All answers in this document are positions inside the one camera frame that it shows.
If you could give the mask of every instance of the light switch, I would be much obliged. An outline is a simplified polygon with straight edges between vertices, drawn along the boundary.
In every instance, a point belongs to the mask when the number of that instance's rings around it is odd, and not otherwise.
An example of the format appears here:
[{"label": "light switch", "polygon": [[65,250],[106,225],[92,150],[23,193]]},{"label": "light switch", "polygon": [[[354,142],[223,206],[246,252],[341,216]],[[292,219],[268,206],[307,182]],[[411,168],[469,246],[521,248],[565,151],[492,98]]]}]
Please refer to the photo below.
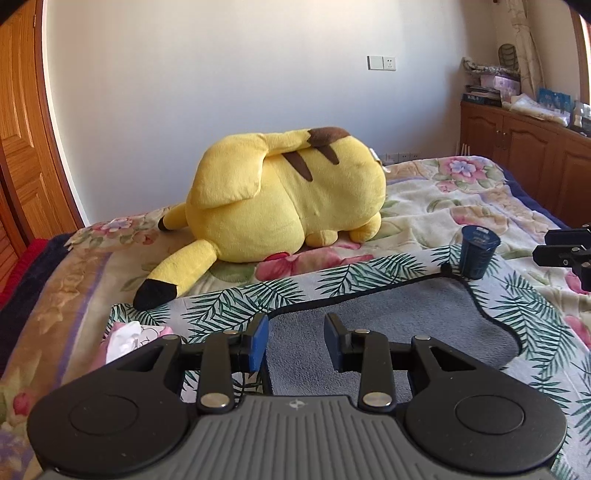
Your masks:
[{"label": "light switch", "polygon": [[370,70],[383,70],[384,59],[376,55],[368,55],[368,68]]}]

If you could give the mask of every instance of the black bracket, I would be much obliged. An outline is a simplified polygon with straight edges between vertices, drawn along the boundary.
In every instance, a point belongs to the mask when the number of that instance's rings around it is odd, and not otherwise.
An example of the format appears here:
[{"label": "black bracket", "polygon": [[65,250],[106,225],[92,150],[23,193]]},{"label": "black bracket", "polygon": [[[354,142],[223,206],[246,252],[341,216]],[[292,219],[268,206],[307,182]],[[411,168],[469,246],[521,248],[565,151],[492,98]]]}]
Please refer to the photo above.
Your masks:
[{"label": "black bracket", "polygon": [[545,245],[535,248],[534,262],[541,267],[572,268],[583,290],[591,291],[591,227],[549,230]]}]

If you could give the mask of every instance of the curtain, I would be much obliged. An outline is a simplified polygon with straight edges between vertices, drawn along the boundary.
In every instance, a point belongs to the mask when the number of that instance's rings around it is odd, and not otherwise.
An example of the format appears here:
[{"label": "curtain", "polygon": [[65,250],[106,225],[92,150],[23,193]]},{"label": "curtain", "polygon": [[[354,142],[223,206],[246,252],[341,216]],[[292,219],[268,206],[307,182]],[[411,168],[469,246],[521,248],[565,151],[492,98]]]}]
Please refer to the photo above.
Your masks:
[{"label": "curtain", "polygon": [[506,2],[515,33],[515,48],[521,72],[521,91],[535,100],[538,88],[544,87],[545,84],[540,57],[531,36],[524,0],[506,0]]}]

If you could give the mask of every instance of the book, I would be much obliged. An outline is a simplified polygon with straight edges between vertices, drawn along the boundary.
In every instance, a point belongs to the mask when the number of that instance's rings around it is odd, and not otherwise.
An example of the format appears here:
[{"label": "book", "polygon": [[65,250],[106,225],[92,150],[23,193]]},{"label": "book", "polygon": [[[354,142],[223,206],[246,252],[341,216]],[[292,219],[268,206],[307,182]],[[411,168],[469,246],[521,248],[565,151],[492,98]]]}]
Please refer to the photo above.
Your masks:
[{"label": "book", "polygon": [[498,98],[489,98],[487,96],[475,95],[473,93],[464,93],[464,95],[462,96],[462,100],[464,102],[477,103],[478,105],[489,105],[497,107],[503,106],[500,96]]}]

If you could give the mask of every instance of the floral blanket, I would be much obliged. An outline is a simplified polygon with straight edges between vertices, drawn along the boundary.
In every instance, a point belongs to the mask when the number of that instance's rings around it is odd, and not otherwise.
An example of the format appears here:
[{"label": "floral blanket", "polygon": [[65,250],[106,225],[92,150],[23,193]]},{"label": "floral blanket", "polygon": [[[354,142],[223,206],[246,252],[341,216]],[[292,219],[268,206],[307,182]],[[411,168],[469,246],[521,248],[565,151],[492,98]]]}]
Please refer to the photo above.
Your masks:
[{"label": "floral blanket", "polygon": [[[382,228],[370,242],[358,245],[343,236],[331,247],[258,264],[217,262],[188,295],[446,247],[459,243],[462,226],[472,223],[501,237],[497,253],[556,308],[581,345],[591,346],[588,292],[569,270],[538,267],[531,258],[545,232],[556,226],[513,197],[493,162],[480,157],[417,160],[394,166],[387,180]],[[192,241],[187,230],[159,232],[162,214],[156,210],[115,219],[84,228],[70,239],[72,250],[47,281],[0,381],[0,480],[28,480],[40,471],[25,435],[27,415],[38,398],[89,369],[110,315],[157,325],[167,320],[167,306],[140,313],[129,305],[148,273]],[[508,301],[519,305],[519,298]],[[511,312],[507,306],[505,313]],[[192,335],[188,340],[196,341],[204,333]],[[591,458],[591,358],[572,368],[581,378],[577,388],[554,378],[555,372],[542,372],[535,386],[576,420],[571,430]],[[586,470],[569,462],[558,467],[560,478],[590,478],[585,471],[591,471],[591,463]]]}]

